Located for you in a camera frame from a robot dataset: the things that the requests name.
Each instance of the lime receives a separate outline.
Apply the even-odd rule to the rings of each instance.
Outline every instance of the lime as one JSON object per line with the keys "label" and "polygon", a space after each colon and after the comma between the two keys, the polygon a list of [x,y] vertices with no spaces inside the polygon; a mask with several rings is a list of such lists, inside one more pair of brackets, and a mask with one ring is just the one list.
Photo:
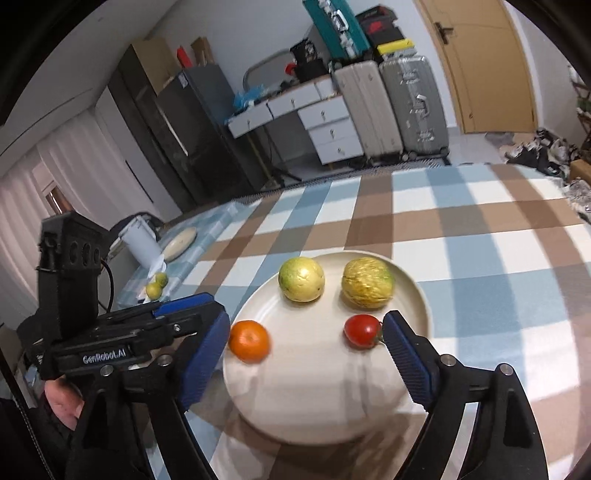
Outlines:
{"label": "lime", "polygon": [[168,275],[164,272],[156,273],[154,276],[154,282],[164,288],[166,285],[168,285]]}
{"label": "lime", "polygon": [[146,295],[150,300],[158,300],[162,296],[162,287],[156,282],[146,285]]}
{"label": "lime", "polygon": [[316,260],[294,257],[279,270],[279,287],[293,301],[312,301],[324,292],[324,271]]}

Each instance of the white container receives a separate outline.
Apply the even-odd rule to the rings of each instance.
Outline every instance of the white container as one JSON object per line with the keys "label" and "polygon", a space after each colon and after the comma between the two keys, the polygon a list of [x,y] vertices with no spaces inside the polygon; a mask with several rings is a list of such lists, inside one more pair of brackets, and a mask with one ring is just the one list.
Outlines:
{"label": "white container", "polygon": [[156,234],[139,215],[127,224],[119,237],[129,247],[129,250],[142,267],[150,270],[162,249],[156,242]]}

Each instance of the ceiling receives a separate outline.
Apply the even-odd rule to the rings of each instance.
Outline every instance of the ceiling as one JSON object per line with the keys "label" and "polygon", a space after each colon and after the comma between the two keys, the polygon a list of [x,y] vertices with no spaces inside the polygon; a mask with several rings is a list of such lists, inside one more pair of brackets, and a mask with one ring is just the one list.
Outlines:
{"label": "ceiling", "polygon": [[94,105],[132,40],[177,0],[107,0],[51,52],[0,128],[0,176],[39,140]]}

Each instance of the yellow box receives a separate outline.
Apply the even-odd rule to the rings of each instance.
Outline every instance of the yellow box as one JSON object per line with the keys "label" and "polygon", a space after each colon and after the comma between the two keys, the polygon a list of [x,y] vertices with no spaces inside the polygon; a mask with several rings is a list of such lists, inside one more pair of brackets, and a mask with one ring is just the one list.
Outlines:
{"label": "yellow box", "polygon": [[384,43],[378,46],[378,52],[380,55],[387,55],[399,50],[405,50],[406,48],[414,48],[414,42],[410,38],[404,40],[391,41],[390,43]]}

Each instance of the cardboard box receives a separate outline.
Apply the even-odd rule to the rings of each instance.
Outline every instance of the cardboard box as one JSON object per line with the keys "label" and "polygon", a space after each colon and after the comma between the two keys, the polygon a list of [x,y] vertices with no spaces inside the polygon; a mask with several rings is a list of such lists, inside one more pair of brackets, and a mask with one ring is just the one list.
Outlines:
{"label": "cardboard box", "polygon": [[195,53],[197,65],[203,67],[208,63],[216,63],[213,59],[212,48],[209,46],[209,40],[207,40],[207,37],[199,37],[191,43],[191,48]]}
{"label": "cardboard box", "polygon": [[570,164],[570,181],[582,179],[591,185],[591,164],[585,160],[575,160]]}
{"label": "cardboard box", "polygon": [[177,59],[170,51],[165,39],[160,37],[137,40],[131,46],[142,64],[152,88],[158,95],[170,79],[181,71]]}

